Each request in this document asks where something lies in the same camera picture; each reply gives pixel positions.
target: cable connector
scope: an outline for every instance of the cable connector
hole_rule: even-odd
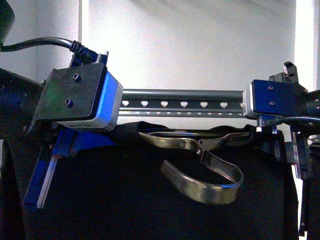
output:
[[[81,44],[81,42],[73,41],[70,51],[77,54],[84,64],[95,63],[97,61],[98,54]]]

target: wire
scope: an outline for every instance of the wire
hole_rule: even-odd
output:
[[[275,118],[266,121],[267,126],[272,125],[279,125],[279,124],[286,124],[286,123],[296,123],[296,122],[303,122],[303,123],[320,123],[320,118],[317,117],[309,117],[309,116],[288,116],[288,117],[281,117]]]
[[[98,54],[95,51],[88,49],[78,41],[71,41],[68,39],[52,36],[39,37],[13,45],[2,46],[0,52],[15,52],[22,49],[43,45],[56,45],[67,48],[71,52],[77,54],[84,64],[94,63],[98,58]]]
[[[0,52],[15,52],[22,49],[27,49],[27,48],[42,46],[42,45],[56,45],[56,46],[61,46],[67,49],[71,49],[72,43],[73,41],[68,39],[46,36],[46,37],[39,37],[39,38],[23,41],[13,45],[2,46]]]

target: stainless steel tongs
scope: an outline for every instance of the stainless steel tongs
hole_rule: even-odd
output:
[[[165,149],[189,150],[211,171],[231,181],[230,184],[212,184],[187,176],[169,161],[164,160],[161,172],[182,194],[204,204],[225,205],[232,203],[244,180],[241,170],[234,164],[224,161],[210,151],[228,143],[249,139],[250,132],[229,133],[217,137],[210,131],[154,129],[139,132],[144,142]]]

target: metal rail with holes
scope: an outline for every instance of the metal rail with holes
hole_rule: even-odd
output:
[[[242,91],[124,90],[119,116],[243,118]]]

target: screw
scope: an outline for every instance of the screw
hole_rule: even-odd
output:
[[[67,98],[65,101],[64,101],[65,105],[67,105],[68,107],[72,107],[73,104],[74,104],[74,101],[71,100],[71,98]]]
[[[78,73],[76,73],[73,75],[73,80],[77,83],[81,80],[81,76]]]

